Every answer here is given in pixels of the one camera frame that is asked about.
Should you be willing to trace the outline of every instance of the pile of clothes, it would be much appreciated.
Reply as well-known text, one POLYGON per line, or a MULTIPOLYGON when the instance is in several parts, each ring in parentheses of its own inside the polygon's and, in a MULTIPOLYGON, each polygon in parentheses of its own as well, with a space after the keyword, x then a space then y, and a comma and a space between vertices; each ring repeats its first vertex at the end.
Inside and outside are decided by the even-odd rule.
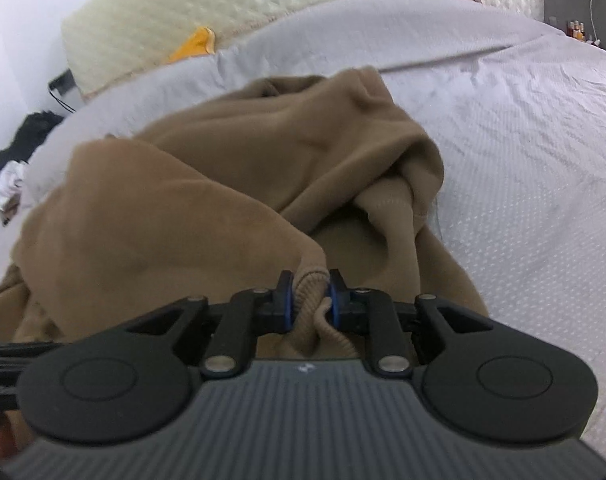
POLYGON ((4 225, 18 209, 27 161, 62 120, 53 112, 28 115, 12 143, 0 151, 0 216, 4 225))

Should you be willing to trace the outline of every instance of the white logo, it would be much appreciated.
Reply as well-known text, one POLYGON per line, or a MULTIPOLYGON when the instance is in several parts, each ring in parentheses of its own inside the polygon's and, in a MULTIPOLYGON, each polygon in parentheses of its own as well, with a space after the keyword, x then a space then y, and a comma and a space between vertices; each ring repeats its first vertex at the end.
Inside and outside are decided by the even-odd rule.
POLYGON ((312 363, 305 363, 304 365, 297 366, 299 372, 303 372, 304 374, 308 374, 317 369, 312 363))

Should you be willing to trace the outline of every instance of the silver bolt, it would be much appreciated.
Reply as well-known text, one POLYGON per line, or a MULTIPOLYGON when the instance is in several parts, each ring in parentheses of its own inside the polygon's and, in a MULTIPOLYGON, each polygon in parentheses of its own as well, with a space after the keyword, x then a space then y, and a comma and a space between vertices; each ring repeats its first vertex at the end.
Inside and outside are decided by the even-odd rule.
POLYGON ((213 355, 205 360, 205 368, 214 373, 228 372, 237 365, 229 355, 213 355))
POLYGON ((386 355, 379 359, 379 368, 384 372, 404 372, 410 367, 410 362, 402 355, 386 355))

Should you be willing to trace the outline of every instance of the brown fabric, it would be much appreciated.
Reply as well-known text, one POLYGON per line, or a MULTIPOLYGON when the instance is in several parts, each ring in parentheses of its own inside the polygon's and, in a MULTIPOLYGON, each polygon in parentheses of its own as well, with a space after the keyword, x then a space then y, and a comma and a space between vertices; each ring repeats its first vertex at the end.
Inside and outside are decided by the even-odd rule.
POLYGON ((425 227, 442 182, 435 144, 374 70, 254 82, 75 150, 14 248, 0 340, 75 340, 184 296, 273 286, 282 269, 300 314, 267 353, 355 352, 317 312, 328 267, 395 300, 433 292, 486 314, 425 227))

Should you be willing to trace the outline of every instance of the bed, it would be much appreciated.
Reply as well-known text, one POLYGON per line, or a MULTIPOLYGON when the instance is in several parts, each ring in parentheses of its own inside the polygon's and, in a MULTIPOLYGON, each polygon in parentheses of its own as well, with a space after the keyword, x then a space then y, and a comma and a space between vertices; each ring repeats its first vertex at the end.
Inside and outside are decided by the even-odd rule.
POLYGON ((430 226, 491 316, 594 370, 584 439, 606 457, 606 52, 512 10, 334 0, 112 86, 30 161, 22 209, 0 235, 0 276, 22 219, 62 182, 80 142, 129 137, 255 78, 366 65, 441 150, 446 181, 430 226))

